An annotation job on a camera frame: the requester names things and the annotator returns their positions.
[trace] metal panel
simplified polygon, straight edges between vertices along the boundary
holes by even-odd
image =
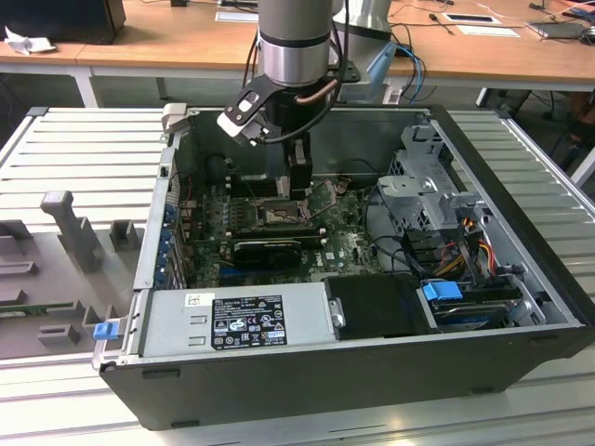
[[[89,178],[89,177],[155,177],[156,165],[109,166],[44,166],[8,167],[2,170],[2,179],[10,178]]]
[[[91,224],[95,222],[110,223],[114,220],[146,220],[149,215],[149,206],[141,207],[85,207],[77,211],[73,203],[74,212],[77,216],[86,216]],[[29,224],[54,224],[52,216],[37,209],[5,209],[2,211],[2,218],[6,220],[22,220],[25,225]]]
[[[37,209],[44,199],[44,193],[21,193],[0,195],[0,209]],[[151,204],[152,192],[77,192],[73,207],[120,206]]]
[[[77,153],[17,155],[11,160],[13,166],[24,165],[91,165],[91,164],[152,164],[159,163],[160,153]]]
[[[499,132],[491,127],[482,132],[477,130],[477,125],[466,124],[474,123],[481,113],[486,122],[493,122],[491,120],[496,118],[491,111],[458,112],[453,117],[458,123],[464,123],[461,126],[463,130],[472,130],[465,133],[472,137],[473,145],[478,147],[496,176],[585,292],[595,296],[595,219],[592,203],[574,188],[564,173],[548,165],[547,155],[511,120],[499,120]],[[498,139],[496,133],[501,134],[501,139],[514,140],[495,145],[493,141]],[[453,163],[453,167],[466,187],[472,190],[470,179],[461,165]]]
[[[21,127],[18,144],[3,151],[2,219],[22,219],[31,232],[56,230],[39,204],[49,190],[70,190],[75,213],[95,229],[120,218],[144,226],[166,147],[161,110],[50,109]]]
[[[112,123],[100,121],[98,123],[90,122],[40,122],[35,127],[37,132],[161,132],[163,127],[160,121],[152,122],[125,122]]]
[[[49,113],[161,113],[163,109],[108,109],[108,108],[93,108],[88,107],[85,109],[72,109],[70,107],[52,107],[49,109]]]
[[[480,151],[485,161],[534,160],[535,156],[528,151],[519,150],[484,150]]]
[[[163,132],[85,132],[47,133],[35,132],[27,136],[27,142],[157,142]]]
[[[164,148],[163,143],[127,142],[127,143],[100,143],[86,142],[46,142],[29,143],[20,150],[20,153],[160,153]]]
[[[593,439],[595,348],[569,360],[545,363],[501,394],[166,432],[141,428],[124,404],[102,387],[88,360],[82,361],[22,369],[0,366],[0,387],[7,390],[7,397],[0,400],[0,439],[28,446],[128,442],[481,446],[495,440],[559,446],[590,445]],[[36,384],[11,386],[27,381]]]
[[[152,190],[155,177],[136,178],[56,178],[19,179],[0,181],[0,193],[46,192],[48,190],[101,191],[101,190]]]
[[[71,109],[70,112],[49,112],[41,118],[43,123],[154,123],[160,120],[161,110],[150,113],[81,113]]]

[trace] blue tab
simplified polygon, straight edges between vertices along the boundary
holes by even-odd
[[[102,322],[95,325],[93,339],[96,341],[115,341],[118,338],[120,322]]]
[[[430,282],[423,288],[428,301],[462,299],[463,295],[456,282]]]

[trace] blue clip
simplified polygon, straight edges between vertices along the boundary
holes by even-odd
[[[161,230],[160,239],[162,242],[169,242],[174,236],[171,230]]]
[[[95,324],[93,339],[96,341],[115,341],[118,338],[120,322],[101,322]]]
[[[428,302],[432,300],[460,300],[463,298],[456,282],[430,282],[422,289]]]

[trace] paper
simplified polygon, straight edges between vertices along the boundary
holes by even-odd
[[[490,26],[457,25],[462,33],[467,35],[490,35],[493,37],[520,37],[510,28],[495,28]]]
[[[244,12],[219,11],[215,14],[215,21],[236,21],[239,23],[258,23],[258,14]]]
[[[4,43],[8,44],[14,51],[24,54],[25,56],[29,56],[31,53],[40,53],[42,51],[56,49],[56,47],[50,44],[49,40],[45,37],[34,37],[30,39],[29,37],[23,37],[22,35],[13,33],[6,26],[4,29],[7,32],[7,38],[4,39]]]

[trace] power supply label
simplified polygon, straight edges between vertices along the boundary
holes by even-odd
[[[287,344],[280,295],[214,299],[211,321],[211,347],[215,350]]]

